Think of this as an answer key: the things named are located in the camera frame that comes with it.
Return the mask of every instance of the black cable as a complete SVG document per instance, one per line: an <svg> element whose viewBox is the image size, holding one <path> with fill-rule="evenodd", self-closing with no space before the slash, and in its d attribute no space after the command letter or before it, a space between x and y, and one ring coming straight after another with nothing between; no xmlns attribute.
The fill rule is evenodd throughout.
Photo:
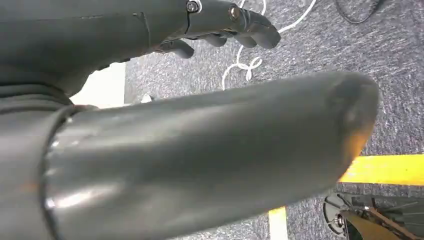
<svg viewBox="0 0 424 240"><path fill-rule="evenodd" d="M371 3L371 6L369 7L368 15L361 20L354 20L354 19L348 17L346 15L345 11L343 11L343 9L340 7L339 0L334 0L334 5L335 5L335 9L337 10L338 14L340 14L340 16L342 16L346 21L348 21L351 24L361 24L361 23L367 21L371 17L371 15L373 15L375 12L377 12L377 10L383 4L383 2L384 2L384 0L373 0L372 3Z"/></svg>

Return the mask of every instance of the robotic arm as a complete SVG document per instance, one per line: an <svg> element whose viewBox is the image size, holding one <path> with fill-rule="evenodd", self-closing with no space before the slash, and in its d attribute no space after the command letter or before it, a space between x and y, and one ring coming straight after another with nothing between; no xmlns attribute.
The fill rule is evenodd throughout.
<svg viewBox="0 0 424 240"><path fill-rule="evenodd" d="M372 132L378 88L318 73L112 109L67 96L113 62L189 57L181 38L280 40L216 0L0 3L0 238L160 240L330 188Z"/></svg>
<svg viewBox="0 0 424 240"><path fill-rule="evenodd" d="M7 0L0 3L0 84L43 83L71 96L89 74L152 52L189 58L181 38L273 48L262 15L221 0Z"/></svg>

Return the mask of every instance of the yellow tape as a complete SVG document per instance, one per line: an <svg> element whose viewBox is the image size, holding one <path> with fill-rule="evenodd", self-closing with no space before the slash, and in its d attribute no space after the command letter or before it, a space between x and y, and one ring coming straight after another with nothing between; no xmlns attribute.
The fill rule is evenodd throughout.
<svg viewBox="0 0 424 240"><path fill-rule="evenodd" d="M340 182L424 186L424 155L358 157Z"/></svg>
<svg viewBox="0 0 424 240"><path fill-rule="evenodd" d="M268 212L270 240L288 240L286 208Z"/></svg>

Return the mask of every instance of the cable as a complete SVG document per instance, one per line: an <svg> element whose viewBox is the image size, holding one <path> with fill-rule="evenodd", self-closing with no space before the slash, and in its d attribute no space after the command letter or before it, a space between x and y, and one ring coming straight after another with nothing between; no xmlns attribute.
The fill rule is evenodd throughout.
<svg viewBox="0 0 424 240"><path fill-rule="evenodd" d="M243 5L245 4L246 0L241 0L241 3L239 5L240 8L243 7ZM263 8L262 11L260 12L260 14L264 15L265 12L267 11L267 0L262 0L263 2ZM302 14L302 16L300 16L295 22L293 22L292 24L285 26L283 28L281 28L280 30L278 30L278 33L283 33L289 29L292 29L294 27L296 27L297 24L299 24L308 14L309 12L312 10L312 8L314 7L315 3L317 2L317 0L312 0L312 2L310 3L309 7L306 9L306 11ZM222 90L225 91L226 87L225 87L225 80L227 78L227 75L230 73L230 70L233 69L234 67L238 67L239 69L242 70L247 70L246 72L246 81L250 81L252 79L252 70L256 69L257 67L259 67L262 64L262 58L260 56L255 57L249 65L246 65L244 63L240 63L240 55L242 54L242 50L243 50L243 46L240 46L240 48L238 49L237 55L235 57L235 63L231 64L230 66L228 66L226 68L226 70L224 71L223 75L222 75L222 79L221 79L221 85L222 85Z"/></svg>
<svg viewBox="0 0 424 240"><path fill-rule="evenodd" d="M337 10L338 14L340 14L340 16L342 16L349 23L357 25L367 21L371 17L371 15L377 12L377 10L383 4L383 2L384 0L373 0L371 3L371 6L369 7L368 15L358 21L353 20L352 18L346 15L346 12L343 11L343 9L340 7L339 0L334 0L334 5L335 5L335 9Z"/></svg>

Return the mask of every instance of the gray carpet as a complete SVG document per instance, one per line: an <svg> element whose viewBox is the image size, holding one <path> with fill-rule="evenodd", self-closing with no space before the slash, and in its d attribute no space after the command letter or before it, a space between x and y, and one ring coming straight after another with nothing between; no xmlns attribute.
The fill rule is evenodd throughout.
<svg viewBox="0 0 424 240"><path fill-rule="evenodd" d="M310 0L270 0L265 14L277 28L294 22ZM349 15L360 17L370 0L341 0ZM260 11L261 0L247 0L245 8ZM126 66L125 102L139 102L144 94L164 99L221 89L221 76L235 62L239 45L228 41L215 48L190 41L191 59L172 54L150 54ZM424 153L424 2L386 0L369 21L351 25L336 12L332 0L318 0L295 29L282 35L276 49L243 50L241 62L262 56L263 63L245 80L246 71L234 68L228 88L239 88L289 76L320 71L354 71L370 75L381 89L382 102L375 131L364 155ZM421 187L354 184L337 186L347 192L422 196ZM320 196L287 209L290 240L335 239L321 220ZM262 215L240 223L198 233L184 239L267 240L268 218Z"/></svg>

